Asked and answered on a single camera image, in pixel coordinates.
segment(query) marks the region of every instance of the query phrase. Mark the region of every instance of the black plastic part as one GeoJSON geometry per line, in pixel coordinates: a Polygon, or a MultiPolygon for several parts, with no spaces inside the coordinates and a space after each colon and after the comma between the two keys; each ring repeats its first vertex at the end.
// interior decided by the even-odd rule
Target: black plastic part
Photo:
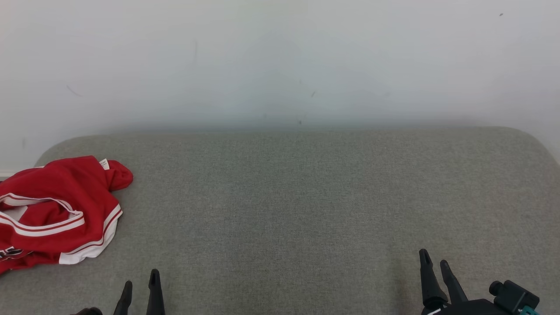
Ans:
{"type": "Polygon", "coordinates": [[[436,275],[433,274],[433,263],[428,251],[421,249],[419,254],[422,303],[427,309],[435,311],[447,302],[447,295],[441,290],[436,275]]]}
{"type": "Polygon", "coordinates": [[[157,269],[152,269],[148,288],[150,289],[150,299],[146,315],[165,315],[164,294],[161,291],[160,272],[157,269]]]}
{"type": "Polygon", "coordinates": [[[84,308],[76,315],[103,315],[103,313],[96,307],[84,308]]]}
{"type": "Polygon", "coordinates": [[[506,280],[503,284],[494,281],[490,285],[490,293],[494,296],[494,304],[504,309],[509,314],[518,314],[519,309],[529,306],[535,309],[540,299],[533,293],[523,289],[510,280],[506,280]]]}
{"type": "Polygon", "coordinates": [[[441,276],[444,278],[445,285],[447,286],[447,291],[449,292],[449,299],[451,304],[458,302],[466,302],[469,299],[466,298],[465,291],[461,288],[459,281],[451,271],[451,267],[447,261],[442,260],[440,262],[441,276]]]}
{"type": "Polygon", "coordinates": [[[503,309],[492,304],[489,300],[470,300],[457,302],[442,308],[435,315],[511,315],[503,309]]]}
{"type": "Polygon", "coordinates": [[[128,307],[132,302],[132,282],[127,281],[124,284],[123,293],[120,295],[120,300],[116,304],[115,312],[113,315],[127,315],[128,307]]]}

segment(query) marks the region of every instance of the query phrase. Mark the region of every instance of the gray upholstered bench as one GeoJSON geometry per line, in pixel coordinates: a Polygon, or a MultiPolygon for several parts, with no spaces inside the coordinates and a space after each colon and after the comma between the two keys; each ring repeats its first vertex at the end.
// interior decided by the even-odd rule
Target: gray upholstered bench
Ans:
{"type": "Polygon", "coordinates": [[[420,248],[471,299],[510,279],[560,308],[560,167],[515,129],[92,136],[38,165],[81,155],[134,173],[115,238],[2,275],[0,313],[112,314],[130,279],[142,314],[158,268],[169,315],[419,314],[420,248]]]}

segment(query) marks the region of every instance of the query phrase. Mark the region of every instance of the clothing label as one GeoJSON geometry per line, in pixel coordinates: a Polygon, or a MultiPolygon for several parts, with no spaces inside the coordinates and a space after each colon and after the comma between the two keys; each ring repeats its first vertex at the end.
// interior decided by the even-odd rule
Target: clothing label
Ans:
{"type": "Polygon", "coordinates": [[[99,161],[99,164],[101,165],[101,167],[104,170],[108,170],[109,169],[109,162],[107,161],[107,159],[103,159],[102,161],[99,161]]]}

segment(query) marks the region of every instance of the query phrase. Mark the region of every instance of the wall mark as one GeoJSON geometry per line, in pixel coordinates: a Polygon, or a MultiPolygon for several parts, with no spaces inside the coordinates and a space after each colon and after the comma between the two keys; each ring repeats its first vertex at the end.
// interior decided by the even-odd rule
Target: wall mark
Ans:
{"type": "Polygon", "coordinates": [[[79,96],[79,97],[81,97],[81,98],[83,97],[82,95],[80,95],[80,94],[74,92],[74,90],[72,90],[68,85],[66,85],[66,88],[68,89],[68,91],[72,92],[72,94],[74,94],[75,96],[79,96]]]}

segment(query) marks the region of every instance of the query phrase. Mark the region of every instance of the baseboard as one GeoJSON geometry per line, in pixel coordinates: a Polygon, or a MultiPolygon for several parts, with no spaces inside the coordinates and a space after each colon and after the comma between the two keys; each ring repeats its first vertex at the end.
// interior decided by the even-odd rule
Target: baseboard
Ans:
{"type": "Polygon", "coordinates": [[[9,170],[9,169],[0,169],[0,180],[4,180],[14,174],[16,174],[18,171],[16,170],[9,170]]]}

